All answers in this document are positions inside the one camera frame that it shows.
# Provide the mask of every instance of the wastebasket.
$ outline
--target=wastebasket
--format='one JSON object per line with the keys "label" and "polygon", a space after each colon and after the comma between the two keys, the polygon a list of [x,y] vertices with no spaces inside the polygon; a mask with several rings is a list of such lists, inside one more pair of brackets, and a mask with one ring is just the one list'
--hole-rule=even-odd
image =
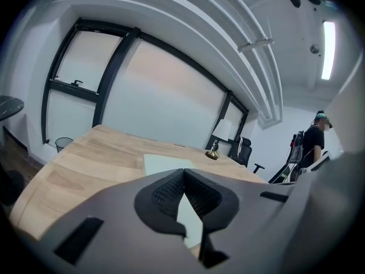
{"label": "wastebasket", "polygon": [[58,138],[56,140],[56,147],[57,152],[60,152],[62,149],[64,149],[67,145],[69,145],[73,140],[71,138],[62,137]]}

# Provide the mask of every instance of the large window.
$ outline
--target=large window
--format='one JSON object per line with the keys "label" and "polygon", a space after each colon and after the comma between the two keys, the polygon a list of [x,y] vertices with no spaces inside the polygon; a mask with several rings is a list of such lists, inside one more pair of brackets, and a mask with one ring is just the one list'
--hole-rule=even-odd
{"label": "large window", "polygon": [[144,41],[135,47],[131,61],[118,71],[103,124],[148,139],[205,148],[225,93],[163,49]]}
{"label": "large window", "polygon": [[138,28],[79,19],[46,80],[42,140],[54,146],[58,138],[76,139],[103,123],[205,148],[224,117],[236,138],[247,112],[232,91],[178,49]]}

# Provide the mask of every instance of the black t-shirt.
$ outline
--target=black t-shirt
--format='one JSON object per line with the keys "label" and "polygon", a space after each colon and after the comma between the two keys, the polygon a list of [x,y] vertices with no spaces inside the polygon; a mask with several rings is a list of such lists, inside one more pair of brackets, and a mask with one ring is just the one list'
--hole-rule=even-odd
{"label": "black t-shirt", "polygon": [[322,149],[325,147],[325,133],[317,125],[311,126],[304,133],[303,159],[299,164],[299,168],[308,167],[314,163],[315,145],[321,146]]}

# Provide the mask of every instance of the person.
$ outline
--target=person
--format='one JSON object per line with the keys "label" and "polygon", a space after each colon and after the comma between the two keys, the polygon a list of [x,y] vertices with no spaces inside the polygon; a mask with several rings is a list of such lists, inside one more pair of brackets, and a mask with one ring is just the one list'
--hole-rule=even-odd
{"label": "person", "polygon": [[328,117],[323,111],[319,111],[313,125],[304,133],[303,139],[303,157],[302,161],[293,168],[290,175],[290,181],[297,180],[298,172],[301,168],[306,168],[321,158],[321,151],[325,147],[325,131],[332,127]]}

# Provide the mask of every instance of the frosted glass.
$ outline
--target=frosted glass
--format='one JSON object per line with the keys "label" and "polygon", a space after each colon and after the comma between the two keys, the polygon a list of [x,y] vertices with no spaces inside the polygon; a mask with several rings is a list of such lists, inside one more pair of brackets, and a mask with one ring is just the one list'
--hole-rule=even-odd
{"label": "frosted glass", "polygon": [[111,88],[103,124],[204,149],[224,92],[183,61],[144,41],[126,62]]}
{"label": "frosted glass", "polygon": [[57,80],[78,83],[80,87],[97,91],[104,70],[122,40],[114,35],[78,32],[68,47],[60,67]]}
{"label": "frosted glass", "polygon": [[50,91],[47,110],[47,129],[50,144],[61,137],[73,140],[92,127],[95,103],[56,90]]}
{"label": "frosted glass", "polygon": [[227,113],[224,117],[225,120],[230,121],[232,124],[230,128],[229,139],[233,140],[236,136],[242,116],[243,113],[233,103],[229,103]]}

